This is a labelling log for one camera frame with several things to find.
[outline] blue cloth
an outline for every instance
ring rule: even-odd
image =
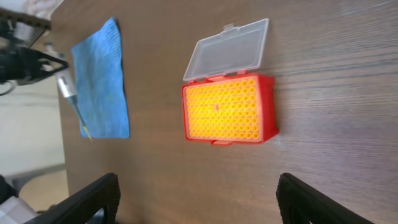
[[[93,138],[128,138],[121,40],[116,21],[72,48],[78,107]],[[87,137],[80,124],[80,134]]]

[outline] plastic lid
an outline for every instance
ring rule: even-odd
[[[226,75],[260,67],[268,19],[224,31],[199,40],[189,61],[184,81]]]

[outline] wooden table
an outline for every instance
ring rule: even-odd
[[[396,222],[397,1],[68,0],[53,41],[69,52],[110,17],[131,138],[82,139],[60,98],[70,193],[115,172],[123,223],[281,223],[275,190],[290,172],[373,222]],[[280,134],[260,146],[186,141],[180,88],[195,43],[265,17],[260,72],[277,80]]]

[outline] black cable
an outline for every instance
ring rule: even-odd
[[[16,87],[15,83],[13,83],[13,82],[6,81],[5,83],[10,84],[10,89],[8,89],[7,91],[5,91],[4,93],[0,93],[0,96],[4,96],[4,95],[10,93],[10,92],[11,92],[12,90],[14,90],[15,87]]]

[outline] yellow pipette tip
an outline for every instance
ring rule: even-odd
[[[88,138],[91,140],[91,136],[90,136],[90,133],[88,132],[87,127],[86,127],[86,126],[83,126],[83,129],[85,130],[85,132],[86,132]]]

